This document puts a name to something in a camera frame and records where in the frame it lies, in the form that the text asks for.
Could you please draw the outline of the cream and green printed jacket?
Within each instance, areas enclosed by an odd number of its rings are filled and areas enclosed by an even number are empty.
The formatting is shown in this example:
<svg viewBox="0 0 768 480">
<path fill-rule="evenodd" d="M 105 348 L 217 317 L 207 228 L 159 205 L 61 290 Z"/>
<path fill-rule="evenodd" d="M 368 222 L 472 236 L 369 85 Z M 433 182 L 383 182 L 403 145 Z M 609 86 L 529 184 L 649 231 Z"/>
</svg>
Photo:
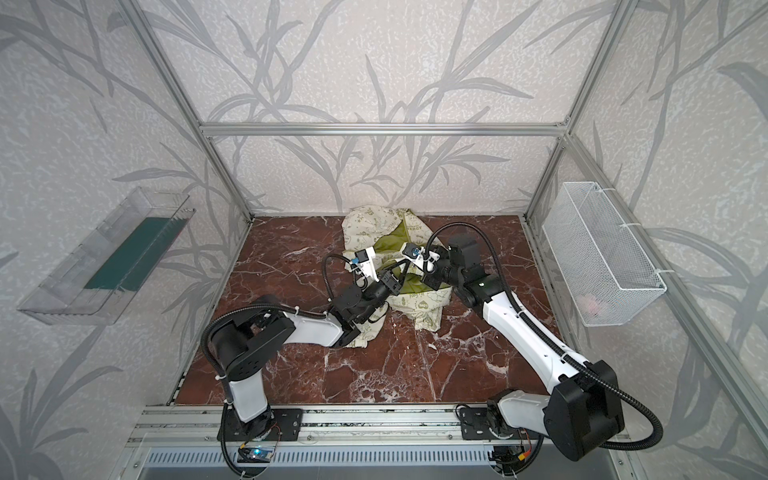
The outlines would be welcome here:
<svg viewBox="0 0 768 480">
<path fill-rule="evenodd" d="M 342 231 L 343 255 L 351 258 L 357 251 L 372 248 L 373 265 L 378 270 L 395 263 L 404 244 L 424 246 L 432 235 L 432 230 L 412 211 L 382 206 L 363 206 L 350 211 L 342 222 Z M 418 330 L 435 332 L 440 328 L 443 308 L 450 302 L 452 288 L 443 284 L 432 290 L 421 282 L 421 275 L 418 268 L 409 268 L 400 294 L 389 297 L 384 306 L 375 310 L 374 323 L 359 326 L 360 334 L 349 344 L 351 348 L 365 348 L 374 340 L 389 312 L 405 315 Z"/>
</svg>

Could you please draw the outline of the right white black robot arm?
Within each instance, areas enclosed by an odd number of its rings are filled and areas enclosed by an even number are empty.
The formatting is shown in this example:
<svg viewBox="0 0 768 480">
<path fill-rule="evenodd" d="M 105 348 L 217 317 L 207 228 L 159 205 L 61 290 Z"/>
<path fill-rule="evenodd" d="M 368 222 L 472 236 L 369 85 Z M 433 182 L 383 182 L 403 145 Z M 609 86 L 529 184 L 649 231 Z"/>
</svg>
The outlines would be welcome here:
<svg viewBox="0 0 768 480">
<path fill-rule="evenodd" d="M 529 363 L 544 394 L 511 391 L 494 401 L 504 423 L 548 437 L 566 458 L 577 461 L 625 426 L 621 400 L 604 383 L 616 384 L 607 364 L 592 364 L 527 310 L 505 280 L 482 264 L 457 262 L 443 249 L 413 261 L 428 286 L 446 283 L 462 302 L 500 332 Z"/>
</svg>

